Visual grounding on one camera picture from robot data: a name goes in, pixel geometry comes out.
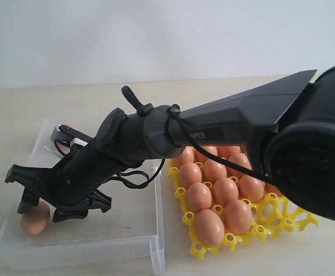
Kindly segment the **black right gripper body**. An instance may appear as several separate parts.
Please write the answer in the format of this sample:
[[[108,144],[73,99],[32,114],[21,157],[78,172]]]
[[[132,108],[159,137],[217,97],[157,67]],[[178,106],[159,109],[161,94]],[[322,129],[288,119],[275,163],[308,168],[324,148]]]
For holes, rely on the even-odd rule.
[[[111,208],[112,199],[98,187],[113,176],[113,156],[109,148],[89,143],[75,147],[53,168],[41,176],[40,197],[55,207],[52,221],[84,219],[89,210],[103,213]]]

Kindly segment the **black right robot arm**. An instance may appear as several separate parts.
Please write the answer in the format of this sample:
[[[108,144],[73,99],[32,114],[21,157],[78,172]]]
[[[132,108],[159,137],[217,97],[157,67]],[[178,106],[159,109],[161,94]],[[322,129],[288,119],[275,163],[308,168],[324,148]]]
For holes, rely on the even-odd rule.
[[[274,82],[185,111],[178,105],[142,104],[128,86],[134,114],[112,110],[94,137],[60,125],[58,140],[70,152],[51,168],[13,165],[7,183],[24,187],[17,212],[45,200],[54,222],[106,212],[99,191],[109,180],[146,160],[170,159],[185,146],[240,145],[251,168],[218,159],[229,168],[276,186],[297,206],[335,221],[335,66],[320,76],[297,72]]]

